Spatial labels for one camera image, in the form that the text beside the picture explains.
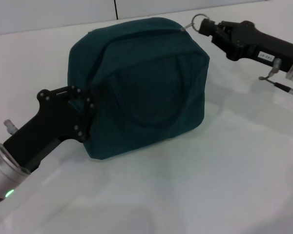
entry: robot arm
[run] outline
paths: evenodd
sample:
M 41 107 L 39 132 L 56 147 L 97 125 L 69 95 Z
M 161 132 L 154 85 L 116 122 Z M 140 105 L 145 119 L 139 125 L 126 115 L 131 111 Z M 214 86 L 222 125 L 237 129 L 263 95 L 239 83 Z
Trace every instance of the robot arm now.
M 293 81 L 293 44 L 261 33 L 252 22 L 221 22 L 218 25 L 204 19 L 198 32 L 212 36 L 212 43 L 223 50 L 227 58 L 238 61 L 242 58 L 253 59 L 271 66 L 267 77 L 260 77 L 275 87 L 293 95 L 293 89 L 269 80 L 279 70 L 287 72 L 286 78 Z
M 40 109 L 36 116 L 19 130 L 8 129 L 12 136 L 0 144 L 0 202 L 63 141 L 88 140 L 96 105 L 103 93 L 102 87 L 83 93 L 74 86 L 38 93 Z M 78 100 L 84 103 L 80 112 L 71 104 Z

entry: sticker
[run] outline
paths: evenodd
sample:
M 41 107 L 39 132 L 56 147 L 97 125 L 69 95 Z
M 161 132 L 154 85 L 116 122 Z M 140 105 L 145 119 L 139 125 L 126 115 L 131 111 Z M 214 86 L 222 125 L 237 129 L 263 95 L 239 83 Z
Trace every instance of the sticker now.
M 261 58 L 261 59 L 267 60 L 269 62 L 273 62 L 274 61 L 274 58 L 275 58 L 275 56 L 270 55 L 270 54 L 267 54 L 267 53 L 262 52 L 262 51 L 259 52 L 258 57 Z

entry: black bracket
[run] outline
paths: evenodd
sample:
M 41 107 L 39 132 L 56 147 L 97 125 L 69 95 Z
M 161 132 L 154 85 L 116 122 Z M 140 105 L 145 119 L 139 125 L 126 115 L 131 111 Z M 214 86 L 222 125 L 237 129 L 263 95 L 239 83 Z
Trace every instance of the black bracket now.
M 230 60 L 247 58 L 272 67 L 275 59 L 281 59 L 280 70 L 284 72 L 293 65 L 293 44 L 258 31 L 252 22 L 223 21 L 216 25 L 214 21 L 204 19 L 199 33 L 212 36 L 211 42 Z
M 81 113 L 70 103 L 80 97 L 85 101 Z M 41 90 L 37 99 L 38 113 L 3 144 L 15 161 L 31 172 L 63 141 L 87 141 L 96 113 L 93 97 L 74 86 Z

